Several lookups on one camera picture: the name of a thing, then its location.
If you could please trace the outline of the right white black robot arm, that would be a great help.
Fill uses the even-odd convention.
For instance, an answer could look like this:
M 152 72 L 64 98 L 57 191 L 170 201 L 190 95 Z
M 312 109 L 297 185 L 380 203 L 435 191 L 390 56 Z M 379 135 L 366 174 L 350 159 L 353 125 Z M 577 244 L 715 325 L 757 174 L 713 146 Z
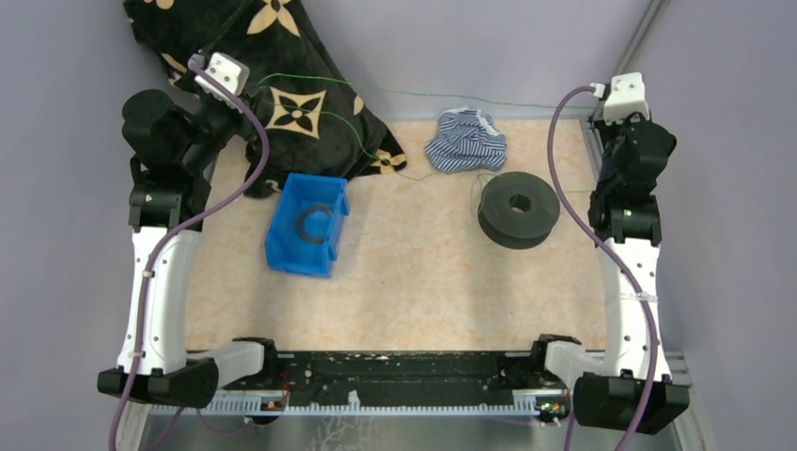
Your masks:
M 674 382 L 664 357 L 656 296 L 663 236 L 652 191 L 677 139 L 641 113 L 599 130 L 602 164 L 587 218 L 599 239 L 605 290 L 603 357 L 574 337 L 543 334 L 533 344 L 529 374 L 541 387 L 563 382 L 583 427 L 655 435 L 690 404 L 688 387 Z

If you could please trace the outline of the black cable spool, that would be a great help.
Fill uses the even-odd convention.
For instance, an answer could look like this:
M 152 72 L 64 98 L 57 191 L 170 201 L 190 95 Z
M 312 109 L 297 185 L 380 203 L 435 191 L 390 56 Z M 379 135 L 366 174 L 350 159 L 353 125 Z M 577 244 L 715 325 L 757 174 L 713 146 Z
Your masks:
M 480 195 L 477 220 L 496 244 L 524 250 L 542 244 L 561 212 L 555 190 L 540 177 L 520 171 L 500 174 Z

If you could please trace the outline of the blue plastic bin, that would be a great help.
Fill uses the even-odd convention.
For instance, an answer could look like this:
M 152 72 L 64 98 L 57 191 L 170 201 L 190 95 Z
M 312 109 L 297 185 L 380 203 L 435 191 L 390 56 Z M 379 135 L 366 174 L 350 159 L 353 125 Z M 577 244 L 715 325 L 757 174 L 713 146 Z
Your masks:
M 349 216 L 343 178 L 289 174 L 264 240 L 273 271 L 329 278 Z

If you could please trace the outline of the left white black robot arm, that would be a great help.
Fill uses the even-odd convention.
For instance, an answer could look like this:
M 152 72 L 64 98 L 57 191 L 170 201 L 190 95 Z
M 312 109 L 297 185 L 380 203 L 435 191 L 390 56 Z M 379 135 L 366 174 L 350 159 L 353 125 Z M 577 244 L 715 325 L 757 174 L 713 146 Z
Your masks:
M 129 224 L 134 249 L 131 308 L 102 394 L 144 404 L 203 408 L 217 390 L 247 378 L 275 386 L 282 375 L 272 340 L 244 337 L 214 350 L 188 351 L 184 320 L 189 278 L 211 186 L 206 169 L 241 127 L 243 115 L 203 94 L 189 112 L 162 90 L 131 96 L 122 136 L 133 149 Z

